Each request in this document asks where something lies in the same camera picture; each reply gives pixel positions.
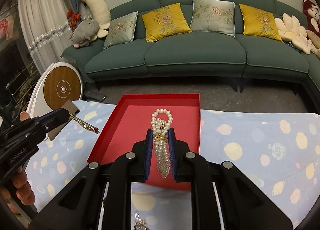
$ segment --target gray floor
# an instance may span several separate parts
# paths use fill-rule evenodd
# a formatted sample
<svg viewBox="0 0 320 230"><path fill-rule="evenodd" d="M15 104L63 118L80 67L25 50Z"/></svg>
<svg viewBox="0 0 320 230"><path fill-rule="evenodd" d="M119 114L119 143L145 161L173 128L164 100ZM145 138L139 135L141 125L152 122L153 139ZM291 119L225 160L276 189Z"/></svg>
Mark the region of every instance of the gray floor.
<svg viewBox="0 0 320 230"><path fill-rule="evenodd" d="M293 94L290 83L251 80L242 93L235 92L227 79L180 77L131 79L86 84L86 89L107 96L104 103L117 104L123 94L200 93L201 109L248 113L313 113L307 93Z"/></svg>

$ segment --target light blue throw pillow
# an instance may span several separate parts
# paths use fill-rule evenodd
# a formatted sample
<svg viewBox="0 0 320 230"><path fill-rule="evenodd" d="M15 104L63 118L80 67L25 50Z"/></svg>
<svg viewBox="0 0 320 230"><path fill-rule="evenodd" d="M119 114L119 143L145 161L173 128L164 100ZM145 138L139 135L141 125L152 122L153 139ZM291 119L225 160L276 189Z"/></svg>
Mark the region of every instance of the light blue throw pillow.
<svg viewBox="0 0 320 230"><path fill-rule="evenodd" d="M220 0L192 0L193 31L219 32L235 37L235 3Z"/></svg>
<svg viewBox="0 0 320 230"><path fill-rule="evenodd" d="M110 22L109 33L103 48L133 41L138 12L129 13Z"/></svg>

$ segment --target wooden wheel cover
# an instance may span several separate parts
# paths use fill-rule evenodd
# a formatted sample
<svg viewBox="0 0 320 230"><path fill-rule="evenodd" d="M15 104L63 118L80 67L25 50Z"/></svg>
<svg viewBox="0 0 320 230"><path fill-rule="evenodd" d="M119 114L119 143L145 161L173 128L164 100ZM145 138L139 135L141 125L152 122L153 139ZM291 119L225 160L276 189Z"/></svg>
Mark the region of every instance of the wooden wheel cover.
<svg viewBox="0 0 320 230"><path fill-rule="evenodd" d="M69 67L56 67L47 75L43 93L45 101L52 110L62 107L68 99L79 100L81 94L79 77Z"/></svg>

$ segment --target pearl necklace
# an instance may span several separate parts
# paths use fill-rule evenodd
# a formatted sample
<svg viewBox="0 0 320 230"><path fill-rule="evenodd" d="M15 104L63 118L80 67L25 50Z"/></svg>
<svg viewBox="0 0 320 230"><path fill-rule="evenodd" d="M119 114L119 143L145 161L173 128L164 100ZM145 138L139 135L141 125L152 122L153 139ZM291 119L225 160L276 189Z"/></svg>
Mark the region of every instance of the pearl necklace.
<svg viewBox="0 0 320 230"><path fill-rule="evenodd" d="M165 113L168 116L168 122L156 118L159 113ZM161 177L166 178L170 170L170 159L167 149L168 131L172 123L172 115L167 109L157 109L151 115L151 127L153 130L153 143L155 156L157 156L157 169L161 172Z"/></svg>

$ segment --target red box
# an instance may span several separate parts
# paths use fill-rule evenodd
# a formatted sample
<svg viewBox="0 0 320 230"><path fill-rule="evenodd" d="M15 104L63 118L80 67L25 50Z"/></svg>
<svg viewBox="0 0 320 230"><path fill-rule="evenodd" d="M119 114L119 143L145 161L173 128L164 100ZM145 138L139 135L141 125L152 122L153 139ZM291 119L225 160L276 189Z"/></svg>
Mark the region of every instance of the red box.
<svg viewBox="0 0 320 230"><path fill-rule="evenodd" d="M191 151L199 153L200 145L200 95L199 94L132 94L123 95L102 129L88 162L100 164L113 162L130 152L135 142L145 140L151 128L151 115L157 109L171 112L172 128L178 140L188 143ZM159 114L167 120L165 114ZM147 184L179 190L189 190L189 183L176 183L171 173L162 178L152 156Z"/></svg>

